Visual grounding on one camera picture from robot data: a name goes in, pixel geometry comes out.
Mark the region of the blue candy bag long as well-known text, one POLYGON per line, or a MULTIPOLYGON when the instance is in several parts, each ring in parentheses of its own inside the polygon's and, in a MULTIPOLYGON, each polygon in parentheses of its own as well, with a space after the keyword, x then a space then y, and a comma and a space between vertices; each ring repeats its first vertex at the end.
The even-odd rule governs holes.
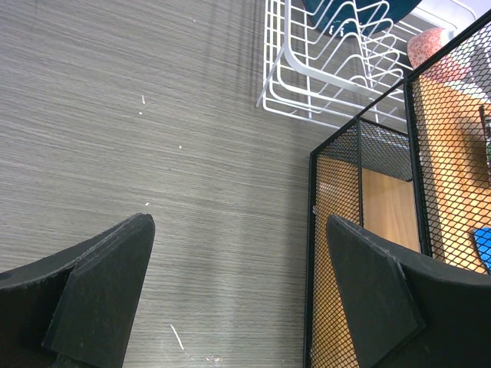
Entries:
POLYGON ((486 271, 490 273, 491 228, 485 227, 473 230, 473 239, 479 258, 483 262, 486 271))

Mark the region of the purple candy bag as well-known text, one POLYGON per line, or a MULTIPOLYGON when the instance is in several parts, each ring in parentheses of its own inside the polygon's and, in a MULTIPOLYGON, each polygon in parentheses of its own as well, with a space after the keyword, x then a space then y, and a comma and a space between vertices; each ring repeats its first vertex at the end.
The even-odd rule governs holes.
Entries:
POLYGON ((481 105, 479 107, 479 116, 481 119, 481 124, 483 127, 483 135, 484 135, 484 140, 485 140, 485 149, 486 149, 486 163, 488 166, 488 171, 490 171, 490 160, 491 160, 491 155, 490 155, 490 115, 486 114, 485 107, 481 105))

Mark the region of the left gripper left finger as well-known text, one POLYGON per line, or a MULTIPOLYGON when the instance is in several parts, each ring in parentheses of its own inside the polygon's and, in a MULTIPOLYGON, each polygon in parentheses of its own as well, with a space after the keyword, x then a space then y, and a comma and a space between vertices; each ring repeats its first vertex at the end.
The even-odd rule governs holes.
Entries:
POLYGON ((137 213, 1 274, 3 367, 121 367, 155 223, 137 213))

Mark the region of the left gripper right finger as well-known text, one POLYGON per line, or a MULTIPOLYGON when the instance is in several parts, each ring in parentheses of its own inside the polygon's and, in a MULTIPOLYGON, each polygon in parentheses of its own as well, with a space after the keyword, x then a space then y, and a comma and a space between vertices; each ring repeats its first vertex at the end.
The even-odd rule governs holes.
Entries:
POLYGON ((490 277, 332 215, 326 236, 362 367, 488 367, 490 277))

